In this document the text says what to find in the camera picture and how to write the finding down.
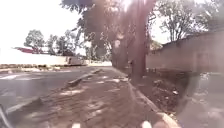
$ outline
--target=concrete wall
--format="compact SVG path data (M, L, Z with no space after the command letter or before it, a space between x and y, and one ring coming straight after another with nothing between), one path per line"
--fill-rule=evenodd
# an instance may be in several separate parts
M203 34L164 46L147 56L147 68L224 72L224 31Z
M82 65L84 61L76 57L62 57L41 54L22 53L14 49L1 49L0 64L24 65Z

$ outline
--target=road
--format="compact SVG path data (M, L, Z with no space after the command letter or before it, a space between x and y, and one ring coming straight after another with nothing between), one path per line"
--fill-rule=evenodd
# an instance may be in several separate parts
M93 67L79 67L57 72L0 74L0 104L9 108L30 98L43 96L92 70Z

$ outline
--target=sidewalk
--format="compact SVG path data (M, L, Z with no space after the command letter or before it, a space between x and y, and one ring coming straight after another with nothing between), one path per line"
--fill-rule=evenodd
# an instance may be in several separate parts
M78 86L43 97L43 108L23 117L18 128L169 128L138 100L125 79L110 68Z

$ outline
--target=sunlight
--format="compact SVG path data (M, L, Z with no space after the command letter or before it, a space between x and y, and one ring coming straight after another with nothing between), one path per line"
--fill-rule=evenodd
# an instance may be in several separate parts
M151 125L150 122L148 122L148 121L144 121L144 122L142 123L142 128L152 128L152 125Z
M66 91L66 92L62 92L60 93L61 96L72 96L72 95L75 95L75 94L79 94L79 93L82 93L84 90L73 90L73 91Z
M74 123L72 125L72 128L81 128L81 125L79 123Z
M132 0L124 0L124 1L122 2L122 5L124 6L124 11L125 11L125 12L127 12L127 10L128 10L128 8L129 8L129 6L131 5L131 3L132 3Z

